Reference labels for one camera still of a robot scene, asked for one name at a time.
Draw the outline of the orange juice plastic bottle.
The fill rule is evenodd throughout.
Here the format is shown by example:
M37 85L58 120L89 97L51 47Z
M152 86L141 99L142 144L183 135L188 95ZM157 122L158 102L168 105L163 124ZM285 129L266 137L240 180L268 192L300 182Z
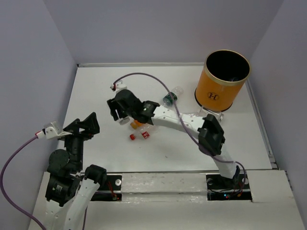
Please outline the orange juice plastic bottle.
M134 120L130 123L130 126L133 129L138 129L139 127L141 127L143 125L143 123L138 122L137 120Z

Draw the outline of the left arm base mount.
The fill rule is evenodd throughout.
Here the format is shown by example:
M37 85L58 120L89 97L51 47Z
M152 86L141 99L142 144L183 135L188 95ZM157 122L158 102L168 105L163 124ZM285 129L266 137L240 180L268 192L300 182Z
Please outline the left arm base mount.
M91 201L115 202L122 200L122 175L108 174L104 185L93 195Z

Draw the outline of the red cap clear bottle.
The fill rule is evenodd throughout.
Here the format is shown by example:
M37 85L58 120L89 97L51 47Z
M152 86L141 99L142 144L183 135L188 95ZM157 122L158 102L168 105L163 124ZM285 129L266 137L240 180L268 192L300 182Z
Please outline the red cap clear bottle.
M145 124L141 127L138 127L132 134L129 135L131 140L135 139L147 139L149 138L154 131L156 131L157 126Z

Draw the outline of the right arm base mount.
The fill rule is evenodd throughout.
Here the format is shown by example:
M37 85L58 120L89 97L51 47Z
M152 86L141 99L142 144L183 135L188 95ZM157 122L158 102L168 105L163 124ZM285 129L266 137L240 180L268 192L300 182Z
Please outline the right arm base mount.
M208 201L252 201L248 177L244 178L243 173L239 175L238 181L234 184L219 174L208 174L206 175L206 185Z

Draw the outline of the green label plastic bottle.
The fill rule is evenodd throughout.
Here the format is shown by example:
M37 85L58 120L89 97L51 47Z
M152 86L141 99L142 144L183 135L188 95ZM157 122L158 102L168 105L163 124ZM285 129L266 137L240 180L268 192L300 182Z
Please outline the green label plastic bottle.
M173 106L174 103L179 99L179 97L184 93L184 90L180 86L173 88L166 96L163 97L163 105Z

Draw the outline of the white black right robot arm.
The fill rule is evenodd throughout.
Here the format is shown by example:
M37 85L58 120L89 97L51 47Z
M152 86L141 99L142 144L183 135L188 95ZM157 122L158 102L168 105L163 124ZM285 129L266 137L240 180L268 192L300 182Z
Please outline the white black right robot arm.
M225 146L224 130L213 115L192 116L166 108L153 101L142 102L131 91L123 89L107 101L115 121L127 116L143 124L185 132L196 143L200 152L215 162L224 187L243 185L239 181L244 166L233 160Z

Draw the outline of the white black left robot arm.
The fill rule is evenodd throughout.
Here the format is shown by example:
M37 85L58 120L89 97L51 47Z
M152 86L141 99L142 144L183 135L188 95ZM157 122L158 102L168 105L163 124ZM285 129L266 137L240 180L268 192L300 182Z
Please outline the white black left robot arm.
M106 185L107 171L100 166L92 164L80 175L84 142L100 132L96 113L84 120L77 118L65 128L51 122L43 132L47 139L64 142L64 148L53 151L48 159L44 226L48 230L75 230L95 192Z

